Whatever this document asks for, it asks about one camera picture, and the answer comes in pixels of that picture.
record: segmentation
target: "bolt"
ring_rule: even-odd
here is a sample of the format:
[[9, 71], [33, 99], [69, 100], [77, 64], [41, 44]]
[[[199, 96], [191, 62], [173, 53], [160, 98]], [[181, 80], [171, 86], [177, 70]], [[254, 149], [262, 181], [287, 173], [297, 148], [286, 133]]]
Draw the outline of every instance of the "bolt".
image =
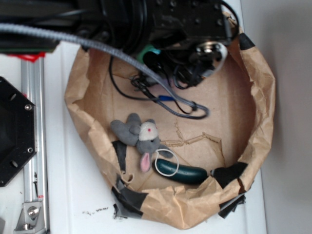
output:
[[27, 104], [26, 106], [25, 106], [25, 110], [26, 111], [31, 111], [33, 109], [33, 107], [30, 105], [30, 104]]
[[109, 32], [107, 32], [107, 31], [103, 31], [103, 32], [101, 32], [101, 34], [99, 35], [99, 40], [101, 40], [101, 41], [107, 41], [108, 39], [109, 39], [109, 37], [110, 37], [110, 33]]
[[218, 20], [216, 21], [216, 23], [217, 23], [218, 26], [222, 26], [222, 25], [223, 25], [222, 19], [218, 19]]
[[200, 23], [201, 23], [200, 18], [196, 18], [196, 19], [195, 19], [195, 24], [200, 24]]
[[205, 52], [206, 54], [211, 54], [213, 51], [212, 51], [212, 49], [205, 48], [205, 49], [204, 49], [204, 52]]
[[32, 229], [33, 227], [29, 224], [29, 223], [25, 223], [23, 225], [23, 230], [29, 230], [29, 229]]
[[215, 10], [220, 10], [220, 5], [217, 4], [217, 3], [215, 3], [215, 4], [214, 4], [214, 9], [215, 9]]
[[156, 4], [157, 4], [158, 6], [161, 6], [161, 5], [162, 5], [162, 0], [156, 0]]
[[197, 7], [199, 5], [199, 2], [197, 0], [192, 1], [192, 7]]
[[171, 7], [176, 7], [176, 0], [171, 0], [170, 1], [170, 6]]
[[32, 206], [28, 209], [28, 215], [30, 217], [34, 217], [39, 214], [39, 209], [35, 206]]
[[80, 29], [77, 33], [78, 36], [82, 38], [87, 38], [89, 36], [90, 32], [88, 29]]

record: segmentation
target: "cucumber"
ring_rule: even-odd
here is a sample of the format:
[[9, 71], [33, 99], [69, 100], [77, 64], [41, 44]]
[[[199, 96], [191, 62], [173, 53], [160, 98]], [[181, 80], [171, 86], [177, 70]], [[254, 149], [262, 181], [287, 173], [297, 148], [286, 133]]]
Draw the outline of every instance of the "cucumber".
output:
[[[177, 166], [177, 164], [164, 159], [158, 159], [156, 165], [162, 173], [167, 175], [174, 173]], [[207, 171], [203, 168], [179, 165], [177, 173], [167, 178], [185, 184], [200, 184], [207, 177]]]

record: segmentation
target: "black octagonal plate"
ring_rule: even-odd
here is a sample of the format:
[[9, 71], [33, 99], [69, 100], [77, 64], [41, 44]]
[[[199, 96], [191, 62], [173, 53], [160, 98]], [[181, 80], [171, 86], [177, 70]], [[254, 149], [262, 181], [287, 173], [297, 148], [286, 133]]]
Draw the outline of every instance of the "black octagonal plate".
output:
[[35, 106], [0, 77], [0, 187], [36, 153]]

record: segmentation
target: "gray plush mouse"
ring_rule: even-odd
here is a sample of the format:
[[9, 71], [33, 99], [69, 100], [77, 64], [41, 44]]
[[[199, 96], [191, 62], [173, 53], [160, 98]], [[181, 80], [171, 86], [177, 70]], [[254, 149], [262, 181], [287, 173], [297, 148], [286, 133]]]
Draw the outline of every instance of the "gray plush mouse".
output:
[[[141, 123], [141, 119], [136, 113], [128, 116], [127, 122], [120, 120], [111, 122], [111, 129], [118, 139], [130, 146], [136, 146], [137, 150], [142, 154], [140, 168], [143, 172], [148, 172], [152, 165], [152, 154], [158, 149], [169, 148], [160, 143], [158, 130], [153, 119], [149, 119]], [[167, 151], [159, 151], [161, 155], [171, 158], [173, 155]]]

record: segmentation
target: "brown paper bag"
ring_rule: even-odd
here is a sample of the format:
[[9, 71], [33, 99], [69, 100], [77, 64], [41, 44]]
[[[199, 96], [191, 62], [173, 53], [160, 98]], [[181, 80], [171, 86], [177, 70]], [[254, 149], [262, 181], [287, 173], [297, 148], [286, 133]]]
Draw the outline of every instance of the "brown paper bag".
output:
[[[65, 100], [77, 132], [112, 188], [118, 215], [188, 229], [250, 189], [271, 148], [275, 80], [245, 34], [228, 50], [219, 72], [197, 87], [175, 89], [180, 96], [210, 109], [210, 116], [202, 120], [178, 118], [153, 102], [121, 96], [109, 78], [110, 56], [93, 49], [88, 53], [79, 50]], [[127, 79], [137, 74], [136, 69], [115, 59], [113, 74], [125, 93], [145, 97]], [[163, 91], [155, 86], [152, 92]], [[140, 172], [136, 148], [119, 146], [110, 129], [111, 121], [125, 122], [130, 113], [138, 113], [142, 121], [153, 118], [162, 143], [177, 154], [180, 164], [202, 167], [210, 176], [196, 186], [173, 182], [152, 169]]]

